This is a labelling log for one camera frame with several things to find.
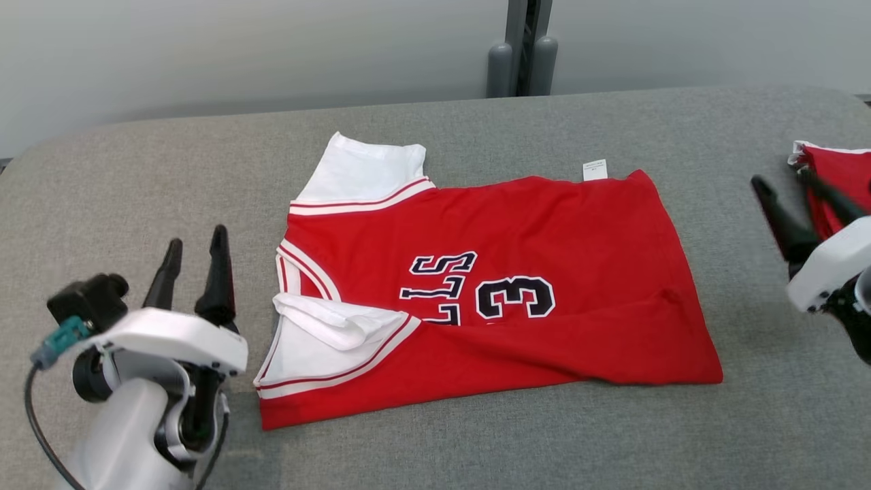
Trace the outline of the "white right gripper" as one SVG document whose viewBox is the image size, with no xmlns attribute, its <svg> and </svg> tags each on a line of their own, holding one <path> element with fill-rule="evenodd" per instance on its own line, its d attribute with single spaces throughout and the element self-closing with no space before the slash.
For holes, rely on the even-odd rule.
<svg viewBox="0 0 871 490">
<path fill-rule="evenodd" d="M 814 231 L 781 206 L 778 193 L 766 179 L 751 178 L 754 195 L 783 259 L 804 263 L 788 282 L 790 302 L 799 310 L 819 309 L 825 303 L 824 293 L 831 299 L 836 289 L 846 287 L 855 295 L 856 310 L 871 314 L 871 216 L 811 167 L 800 168 L 798 180 L 833 211 L 840 225 L 847 226 L 821 243 Z"/>
</svg>

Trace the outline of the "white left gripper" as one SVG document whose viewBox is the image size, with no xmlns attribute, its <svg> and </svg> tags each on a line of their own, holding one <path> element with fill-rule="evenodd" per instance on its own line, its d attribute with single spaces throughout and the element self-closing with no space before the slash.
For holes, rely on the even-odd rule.
<svg viewBox="0 0 871 490">
<path fill-rule="evenodd" d="M 215 226 L 210 245 L 210 267 L 195 314 L 172 310 L 174 286 L 180 275 L 183 242 L 174 238 L 144 298 L 144 309 L 123 316 L 109 331 L 82 341 L 82 348 L 100 353 L 129 350 L 192 363 L 227 376 L 248 368 L 248 342 L 235 324 L 236 304 L 229 233 Z"/>
</svg>

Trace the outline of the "red shorts with white stripe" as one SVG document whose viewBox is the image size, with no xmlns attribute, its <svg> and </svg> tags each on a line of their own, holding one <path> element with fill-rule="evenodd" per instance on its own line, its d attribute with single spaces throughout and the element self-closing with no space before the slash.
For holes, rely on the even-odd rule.
<svg viewBox="0 0 871 490">
<path fill-rule="evenodd" d="M 846 195 L 867 215 L 871 215 L 871 148 L 822 148 L 796 140 L 787 164 L 795 170 L 808 165 L 828 185 Z M 828 239 L 843 229 L 830 205 L 806 189 L 806 202 L 814 230 Z"/>
</svg>

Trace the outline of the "red jersey with white sleeves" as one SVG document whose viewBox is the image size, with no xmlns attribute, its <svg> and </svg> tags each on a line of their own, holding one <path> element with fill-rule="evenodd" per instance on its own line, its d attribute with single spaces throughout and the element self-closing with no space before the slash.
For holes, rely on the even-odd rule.
<svg viewBox="0 0 871 490">
<path fill-rule="evenodd" d="M 290 202 L 253 378 L 265 431 L 566 382 L 723 380 L 647 173 L 438 187 L 425 157 L 334 133 Z"/>
</svg>

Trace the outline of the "grey metal post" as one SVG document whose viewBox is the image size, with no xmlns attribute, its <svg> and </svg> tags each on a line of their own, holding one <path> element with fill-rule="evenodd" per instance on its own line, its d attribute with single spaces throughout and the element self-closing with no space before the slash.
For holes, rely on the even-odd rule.
<svg viewBox="0 0 871 490">
<path fill-rule="evenodd" d="M 486 97 L 549 96 L 558 41 L 548 34 L 553 0 L 509 0 L 504 41 L 489 49 Z"/>
</svg>

